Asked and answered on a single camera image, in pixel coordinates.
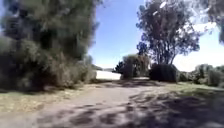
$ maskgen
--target vegetation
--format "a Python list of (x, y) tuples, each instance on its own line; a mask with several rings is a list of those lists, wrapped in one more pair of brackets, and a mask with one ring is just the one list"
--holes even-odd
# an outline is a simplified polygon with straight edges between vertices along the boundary
[(224, 74), (222, 72), (217, 71), (215, 69), (209, 71), (209, 75), (208, 75), (209, 86), (214, 86), (214, 87), (222, 86), (221, 84), (223, 84), (223, 82), (224, 82)]
[(147, 55), (128, 55), (119, 62), (115, 70), (124, 78), (147, 76), (150, 59)]
[(178, 70), (174, 65), (153, 64), (149, 72), (151, 80), (178, 82)]
[(86, 56), (97, 27), (97, 0), (4, 0), (0, 83), (19, 90), (75, 88), (92, 78)]
[(148, 44), (152, 59), (158, 64), (172, 64), (176, 55), (199, 50), (201, 33), (192, 27), (187, 2), (169, 0), (161, 8), (162, 3), (152, 0), (140, 6), (137, 27), (143, 30), (140, 44)]

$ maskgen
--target tall tree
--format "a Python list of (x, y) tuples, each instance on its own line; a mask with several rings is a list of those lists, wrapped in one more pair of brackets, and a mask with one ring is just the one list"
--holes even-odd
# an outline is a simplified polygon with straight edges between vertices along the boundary
[(215, 22), (220, 29), (220, 43), (224, 44), (224, 1), (223, 0), (195, 0), (191, 1), (198, 15), (207, 22)]
[(32, 74), (33, 80), (51, 74), (64, 86), (82, 81), (82, 69), (88, 69), (85, 65), (91, 62), (85, 56), (97, 27), (94, 16), (99, 2), (4, 0), (2, 28), (13, 39), (12, 56), (21, 65), (16, 68), (21, 76)]
[(199, 50), (201, 33), (194, 30), (190, 17), (183, 1), (152, 0), (140, 6), (137, 27), (143, 30), (142, 42), (148, 44), (156, 63), (172, 64), (176, 55)]

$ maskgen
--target tree canopy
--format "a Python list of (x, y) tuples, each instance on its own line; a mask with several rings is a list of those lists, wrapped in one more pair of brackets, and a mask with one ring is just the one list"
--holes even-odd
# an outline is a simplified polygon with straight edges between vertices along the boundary
[(94, 18), (99, 3), (100, 0), (4, 0), (2, 28), (4, 35), (12, 39), (9, 54), (20, 67), (15, 67), (18, 75), (31, 83), (51, 76), (49, 79), (54, 77), (55, 85), (61, 86), (84, 81), (92, 67), (92, 59), (86, 53), (98, 25)]
[(187, 6), (187, 2), (176, 0), (167, 1), (165, 6), (162, 0), (140, 6), (137, 27), (143, 31), (141, 44), (148, 44), (156, 63), (172, 64), (176, 55), (199, 50), (201, 33), (194, 30)]

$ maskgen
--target foliage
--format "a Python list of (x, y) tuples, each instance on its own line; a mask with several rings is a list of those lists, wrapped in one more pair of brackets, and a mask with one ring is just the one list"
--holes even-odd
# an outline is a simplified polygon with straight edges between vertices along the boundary
[(151, 80), (178, 82), (178, 70), (174, 65), (153, 64), (149, 77)]
[(198, 83), (201, 85), (207, 85), (208, 84), (208, 79), (207, 78), (201, 78), (198, 80)]
[(11, 46), (1, 54), (5, 63), (1, 68), (14, 71), (6, 76), (13, 76), (11, 81), (22, 89), (87, 82), (92, 60), (86, 53), (97, 27), (97, 4), (95, 0), (4, 0), (2, 28)]
[(208, 76), (209, 70), (212, 70), (213, 67), (208, 64), (201, 64), (198, 65), (195, 69), (195, 71), (198, 73), (199, 78), (206, 78)]
[(94, 69), (94, 70), (103, 70), (103, 68), (101, 68), (101, 67), (99, 67), (99, 66), (96, 66), (96, 65), (92, 65), (92, 68)]
[(179, 80), (180, 82), (187, 82), (188, 81), (188, 74), (187, 72), (179, 72)]
[(210, 70), (208, 75), (208, 85), (218, 87), (219, 84), (224, 82), (224, 74), (217, 70)]
[(220, 29), (219, 40), (224, 44), (224, 1), (223, 0), (193, 0), (189, 6), (195, 12), (196, 19), (201, 22), (216, 23)]
[(152, 0), (146, 2), (145, 6), (140, 6), (140, 21), (137, 24), (137, 27), (143, 30), (140, 46), (149, 44), (147, 49), (156, 63), (172, 64), (176, 55), (187, 55), (199, 50), (201, 33), (194, 31), (192, 27), (187, 2), (169, 0), (165, 7), (161, 8), (162, 2)]
[(147, 55), (128, 55), (119, 62), (115, 70), (117, 73), (123, 74), (124, 78), (132, 78), (146, 76), (150, 59)]
[(208, 73), (210, 70), (213, 70), (211, 65), (198, 65), (193, 72), (189, 73), (188, 80), (192, 81), (194, 84), (207, 84)]
[(115, 71), (120, 74), (123, 74), (123, 69), (124, 69), (124, 62), (119, 62), (118, 65), (115, 67)]
[(224, 65), (216, 67), (217, 70), (219, 70), (220, 72), (224, 73)]

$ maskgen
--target tree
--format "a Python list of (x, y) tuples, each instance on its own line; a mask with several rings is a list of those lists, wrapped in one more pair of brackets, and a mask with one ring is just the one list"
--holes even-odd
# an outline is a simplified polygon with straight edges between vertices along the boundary
[(201, 22), (214, 22), (220, 30), (220, 43), (224, 44), (224, 1), (223, 0), (189, 0), (189, 6)]
[(13, 40), (10, 56), (19, 72), (16, 79), (25, 77), (37, 86), (51, 79), (66, 87), (84, 81), (88, 71), (83, 69), (91, 67), (86, 53), (97, 27), (94, 16), (99, 2), (4, 0), (2, 28)]
[(172, 64), (176, 55), (199, 50), (201, 33), (192, 27), (186, 2), (169, 0), (163, 8), (162, 3), (152, 0), (140, 6), (137, 27), (143, 30), (142, 42), (148, 44), (152, 59), (158, 64)]
[(118, 65), (115, 67), (115, 71), (117, 73), (123, 74), (123, 69), (124, 69), (124, 63), (120, 61)]
[(123, 74), (124, 78), (146, 76), (150, 58), (147, 55), (127, 55), (119, 62), (115, 70)]

